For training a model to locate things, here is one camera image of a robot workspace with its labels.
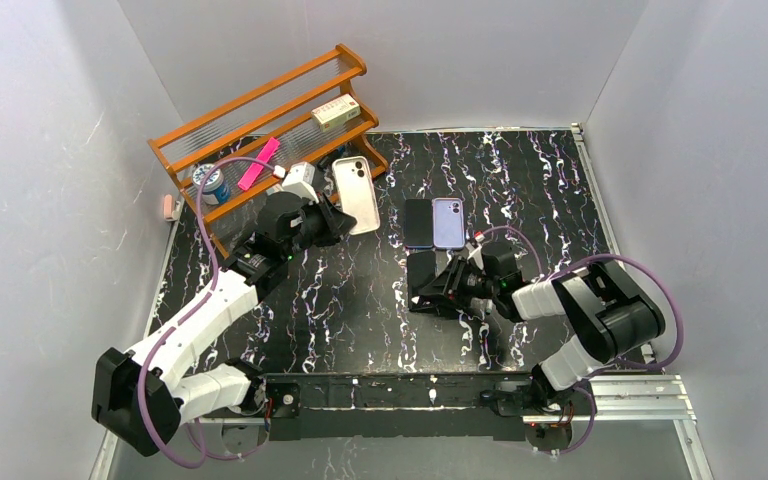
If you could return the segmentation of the lilac phone case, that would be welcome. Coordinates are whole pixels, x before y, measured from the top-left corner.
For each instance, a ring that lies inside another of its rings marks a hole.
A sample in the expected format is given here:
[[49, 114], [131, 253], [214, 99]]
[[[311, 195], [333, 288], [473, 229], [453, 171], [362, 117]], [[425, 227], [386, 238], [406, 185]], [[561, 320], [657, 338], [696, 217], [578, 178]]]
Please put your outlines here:
[[460, 250], [465, 246], [463, 201], [458, 198], [432, 200], [433, 246], [439, 250]]

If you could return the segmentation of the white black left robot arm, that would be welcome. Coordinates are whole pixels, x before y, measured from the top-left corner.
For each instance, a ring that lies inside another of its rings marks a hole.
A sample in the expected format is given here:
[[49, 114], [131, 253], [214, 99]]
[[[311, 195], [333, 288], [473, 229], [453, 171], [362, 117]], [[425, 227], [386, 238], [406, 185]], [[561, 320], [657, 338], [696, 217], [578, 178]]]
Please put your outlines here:
[[124, 351], [109, 348], [95, 366], [91, 416], [139, 454], [167, 453], [179, 427], [252, 397], [258, 369], [231, 360], [200, 374], [189, 369], [236, 320], [284, 279], [312, 246], [339, 243], [356, 226], [323, 194], [267, 197], [211, 283], [154, 333]]

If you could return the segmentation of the beige pink phone case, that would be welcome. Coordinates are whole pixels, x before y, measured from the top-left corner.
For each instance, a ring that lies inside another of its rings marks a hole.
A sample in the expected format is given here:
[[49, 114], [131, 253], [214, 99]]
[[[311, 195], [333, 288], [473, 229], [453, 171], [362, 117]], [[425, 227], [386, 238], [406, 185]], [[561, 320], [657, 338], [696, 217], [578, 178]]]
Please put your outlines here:
[[356, 220], [349, 234], [357, 236], [376, 231], [381, 221], [367, 159], [363, 156], [337, 159], [332, 164], [332, 175], [342, 211]]

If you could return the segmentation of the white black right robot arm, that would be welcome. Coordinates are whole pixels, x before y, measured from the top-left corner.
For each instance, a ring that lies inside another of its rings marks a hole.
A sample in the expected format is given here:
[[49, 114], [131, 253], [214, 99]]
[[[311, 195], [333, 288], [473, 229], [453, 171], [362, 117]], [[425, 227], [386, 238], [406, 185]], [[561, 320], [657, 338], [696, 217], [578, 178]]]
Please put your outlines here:
[[432, 251], [409, 256], [412, 310], [459, 312], [486, 300], [514, 323], [567, 318], [572, 338], [531, 373], [531, 392], [544, 398], [570, 390], [666, 329], [661, 310], [611, 257], [587, 261], [554, 279], [532, 282], [524, 279], [512, 246], [491, 241], [455, 256], [442, 271], [436, 266]]

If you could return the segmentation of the black smartphone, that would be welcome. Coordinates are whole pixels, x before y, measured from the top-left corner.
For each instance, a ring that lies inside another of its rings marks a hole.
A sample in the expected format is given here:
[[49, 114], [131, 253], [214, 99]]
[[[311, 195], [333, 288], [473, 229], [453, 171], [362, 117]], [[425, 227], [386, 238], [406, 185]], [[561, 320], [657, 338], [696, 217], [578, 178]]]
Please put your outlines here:
[[431, 200], [405, 200], [403, 235], [406, 248], [431, 249], [433, 247], [433, 212]]

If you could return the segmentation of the black phone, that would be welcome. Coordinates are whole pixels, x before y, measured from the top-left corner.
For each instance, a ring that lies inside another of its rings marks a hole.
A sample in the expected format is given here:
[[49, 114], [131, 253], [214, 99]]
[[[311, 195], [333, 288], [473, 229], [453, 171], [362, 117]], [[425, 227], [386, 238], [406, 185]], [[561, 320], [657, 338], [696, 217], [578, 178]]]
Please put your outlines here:
[[419, 291], [436, 277], [436, 253], [424, 250], [411, 253], [407, 257], [406, 276], [411, 296], [418, 296]]

